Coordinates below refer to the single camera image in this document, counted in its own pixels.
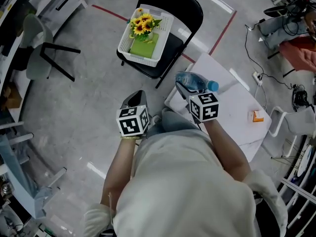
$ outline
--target water bottle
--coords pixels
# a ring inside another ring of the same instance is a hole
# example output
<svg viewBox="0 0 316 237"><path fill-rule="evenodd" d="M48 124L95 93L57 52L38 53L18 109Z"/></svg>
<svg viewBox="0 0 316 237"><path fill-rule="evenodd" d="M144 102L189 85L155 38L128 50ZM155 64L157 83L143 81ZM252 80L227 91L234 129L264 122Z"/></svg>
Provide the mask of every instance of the water bottle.
<svg viewBox="0 0 316 237"><path fill-rule="evenodd" d="M210 91L218 91L218 83L209 81L205 77L192 73L179 71L175 77L176 81L180 82L188 90L203 90L209 89Z"/></svg>

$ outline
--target gray chair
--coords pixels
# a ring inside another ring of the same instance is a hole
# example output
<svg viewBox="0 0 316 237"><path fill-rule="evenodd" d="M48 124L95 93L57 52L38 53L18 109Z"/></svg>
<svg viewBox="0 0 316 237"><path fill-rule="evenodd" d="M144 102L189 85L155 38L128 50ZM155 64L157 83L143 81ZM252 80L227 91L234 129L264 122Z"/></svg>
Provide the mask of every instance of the gray chair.
<svg viewBox="0 0 316 237"><path fill-rule="evenodd" d="M75 81L73 76L53 61L51 57L54 50L81 52L78 49L53 44L51 30L35 15L27 15L23 22L23 37L17 51L16 60L19 60L20 56L26 56L24 60L27 62L26 76L28 79L48 78L51 68L54 67L70 80Z"/></svg>

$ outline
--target jeans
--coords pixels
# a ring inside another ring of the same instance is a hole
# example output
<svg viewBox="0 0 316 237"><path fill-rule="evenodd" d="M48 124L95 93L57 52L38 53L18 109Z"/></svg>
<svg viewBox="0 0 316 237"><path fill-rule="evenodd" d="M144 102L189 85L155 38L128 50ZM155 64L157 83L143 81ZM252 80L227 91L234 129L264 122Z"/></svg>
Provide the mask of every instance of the jeans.
<svg viewBox="0 0 316 237"><path fill-rule="evenodd" d="M293 20L294 18L278 17L268 19L259 24L263 35L273 33L271 36L265 38L268 48L274 49L283 41L295 39L307 32L307 26L303 19L297 23L292 22Z"/></svg>
<svg viewBox="0 0 316 237"><path fill-rule="evenodd" d="M186 120L181 115L172 111L166 111L162 113L162 120L149 129L148 138L156 134L188 129L199 130L197 126Z"/></svg>

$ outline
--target power strip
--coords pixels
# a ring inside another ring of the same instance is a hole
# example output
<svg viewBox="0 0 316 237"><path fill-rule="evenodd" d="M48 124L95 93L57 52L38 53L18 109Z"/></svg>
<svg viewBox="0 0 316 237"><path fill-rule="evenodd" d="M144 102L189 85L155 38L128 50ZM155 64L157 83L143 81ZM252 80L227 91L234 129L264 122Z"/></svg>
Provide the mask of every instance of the power strip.
<svg viewBox="0 0 316 237"><path fill-rule="evenodd" d="M255 79L256 83L261 86L262 80L260 80L260 74L258 72L253 72L252 77Z"/></svg>

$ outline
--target white sleeve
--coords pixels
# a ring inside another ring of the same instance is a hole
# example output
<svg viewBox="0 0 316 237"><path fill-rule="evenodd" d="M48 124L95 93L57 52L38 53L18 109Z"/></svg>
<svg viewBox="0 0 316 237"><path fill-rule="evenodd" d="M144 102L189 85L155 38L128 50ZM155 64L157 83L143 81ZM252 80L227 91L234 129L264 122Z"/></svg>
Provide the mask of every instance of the white sleeve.
<svg viewBox="0 0 316 237"><path fill-rule="evenodd" d="M253 170L243 180L250 189L260 194L276 217L280 228L280 236L285 236L287 226L287 210L284 201L269 176L262 170Z"/></svg>
<svg viewBox="0 0 316 237"><path fill-rule="evenodd" d="M111 221L110 208L103 204L89 206L84 214L84 237L98 237Z"/></svg>

